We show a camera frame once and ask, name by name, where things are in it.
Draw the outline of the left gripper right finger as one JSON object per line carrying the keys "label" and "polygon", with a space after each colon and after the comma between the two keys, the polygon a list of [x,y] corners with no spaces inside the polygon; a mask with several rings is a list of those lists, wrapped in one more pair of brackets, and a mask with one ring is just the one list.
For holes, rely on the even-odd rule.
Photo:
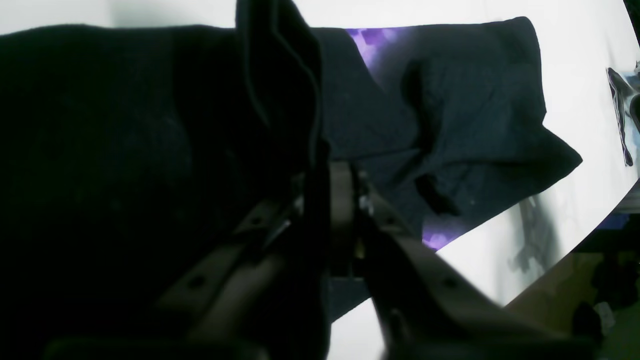
{"label": "left gripper right finger", "polygon": [[384,360],[594,360],[590,340],[541,329],[493,303],[414,237],[364,171],[352,167],[350,177],[350,271],[371,294]]}

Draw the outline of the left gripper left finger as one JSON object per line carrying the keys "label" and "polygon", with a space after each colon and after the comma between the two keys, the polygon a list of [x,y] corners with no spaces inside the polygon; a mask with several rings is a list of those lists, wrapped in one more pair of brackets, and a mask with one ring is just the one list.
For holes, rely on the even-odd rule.
{"label": "left gripper left finger", "polygon": [[290,192],[250,210],[219,248],[197,262],[138,323],[140,336],[52,341],[47,360],[269,360],[266,340],[253,341],[256,308],[286,273],[278,251],[304,214],[304,174]]}

